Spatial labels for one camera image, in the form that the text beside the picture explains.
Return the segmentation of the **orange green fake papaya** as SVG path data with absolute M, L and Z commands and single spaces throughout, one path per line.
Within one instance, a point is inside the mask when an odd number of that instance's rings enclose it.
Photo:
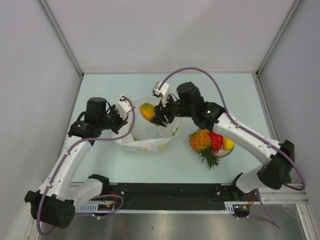
M 148 122 L 151 122 L 152 119 L 156 116 L 155 106 L 151 103 L 143 103 L 139 108 L 140 114 Z

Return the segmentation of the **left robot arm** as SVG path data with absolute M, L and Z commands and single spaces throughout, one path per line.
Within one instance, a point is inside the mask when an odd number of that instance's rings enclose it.
M 24 198 L 30 204 L 30 214 L 42 236 L 46 235 L 42 231 L 42 223 L 65 229 L 72 222 L 76 210 L 88 201 L 96 197 L 105 200 L 110 196 L 109 179 L 98 174 L 89 176 L 73 190 L 69 190 L 70 183 L 94 143 L 111 141 L 101 137 L 103 131 L 115 133 L 114 141 L 131 133 L 133 123 L 127 133 L 119 135 L 120 129 L 128 124 L 129 115 L 134 113 L 135 105 L 124 95 L 114 105 L 102 97 L 91 97 L 87 101 L 86 110 L 70 126 L 66 144 L 50 174 L 37 191 L 28 191 Z

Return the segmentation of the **yellow fake mango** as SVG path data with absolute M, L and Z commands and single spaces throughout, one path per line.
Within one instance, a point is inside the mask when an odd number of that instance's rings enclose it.
M 224 136 L 222 141 L 222 146 L 225 151 L 231 151 L 234 148 L 235 143 L 229 138 Z

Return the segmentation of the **red fake pepper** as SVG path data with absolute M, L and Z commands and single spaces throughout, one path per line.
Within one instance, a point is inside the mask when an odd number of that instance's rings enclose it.
M 211 149 L 213 152 L 218 152 L 223 146 L 223 136 L 215 132 L 210 132 Z

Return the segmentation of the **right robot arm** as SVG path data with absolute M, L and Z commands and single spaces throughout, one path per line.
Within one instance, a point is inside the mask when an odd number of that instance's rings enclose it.
M 152 94 L 159 98 L 160 102 L 155 106 L 152 123 L 166 127 L 177 117 L 191 118 L 198 128 L 232 140 L 260 162 L 259 167 L 241 173 L 233 181 L 230 194 L 235 200 L 242 201 L 255 189 L 268 187 L 279 190 L 283 186 L 292 169 L 292 164 L 283 154 L 294 152 L 292 142 L 286 140 L 281 143 L 242 125 L 227 114 L 224 107 L 205 101 L 192 82 L 180 84 L 176 91 L 177 100 L 170 96 L 169 84 L 159 81 L 155 84 Z

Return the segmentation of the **white plastic bag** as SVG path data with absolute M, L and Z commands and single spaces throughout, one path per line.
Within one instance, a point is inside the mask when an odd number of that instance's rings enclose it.
M 183 131 L 185 121 L 181 118 L 175 118 L 167 127 L 156 126 L 146 121 L 140 113 L 140 106 L 144 103 L 155 106 L 159 100 L 156 97 L 148 96 L 134 101 L 134 127 L 128 136 L 115 141 L 127 152 L 154 153 L 164 150 L 169 141 Z M 133 136 L 138 137 L 139 141 L 134 141 Z

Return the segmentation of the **orange fake pineapple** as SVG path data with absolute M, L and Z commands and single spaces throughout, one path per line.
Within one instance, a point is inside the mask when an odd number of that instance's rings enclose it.
M 201 162 L 207 163 L 208 169 L 218 166 L 219 159 L 216 156 L 216 151 L 212 148 L 212 139 L 210 131 L 207 129 L 198 129 L 189 135 L 188 143 L 192 150 L 201 157 Z

